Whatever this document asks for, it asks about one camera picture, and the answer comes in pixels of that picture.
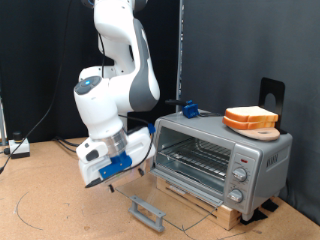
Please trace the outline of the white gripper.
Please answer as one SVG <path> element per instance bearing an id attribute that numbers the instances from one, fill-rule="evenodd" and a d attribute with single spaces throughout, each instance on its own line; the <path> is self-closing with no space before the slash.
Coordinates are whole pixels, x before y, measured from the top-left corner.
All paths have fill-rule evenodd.
<path id="1" fill-rule="evenodd" d="M 121 129 L 104 139 L 87 138 L 78 146 L 79 168 L 87 188 L 119 176 L 125 170 L 140 165 L 154 155 L 151 134 L 142 127 L 129 135 Z M 141 176 L 145 170 L 138 168 Z M 109 192 L 114 193 L 112 184 Z"/>

